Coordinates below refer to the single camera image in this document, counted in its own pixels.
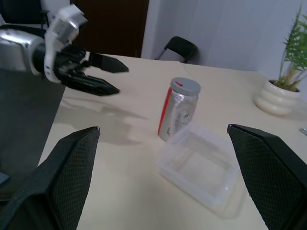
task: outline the silver can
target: silver can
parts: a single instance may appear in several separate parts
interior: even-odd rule
[[[161,114],[158,134],[167,141],[183,126],[191,122],[201,86],[194,80],[174,78],[168,89]]]

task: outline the clear plastic box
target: clear plastic box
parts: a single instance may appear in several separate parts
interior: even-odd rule
[[[190,123],[166,142],[158,165],[162,176],[218,216],[230,218],[238,211],[244,187],[231,142]]]

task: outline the brown door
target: brown door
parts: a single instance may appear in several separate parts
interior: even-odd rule
[[[148,0],[71,0],[88,22],[74,45],[103,54],[140,57]]]

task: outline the white pot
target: white pot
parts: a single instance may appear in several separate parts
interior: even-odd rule
[[[266,81],[255,97],[256,106],[262,111],[272,115],[286,115],[292,111],[300,91],[292,92],[273,85],[273,80]]]

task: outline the can lid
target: can lid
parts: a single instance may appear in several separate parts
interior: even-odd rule
[[[174,91],[187,96],[197,95],[201,91],[201,85],[187,78],[173,78],[171,87]]]

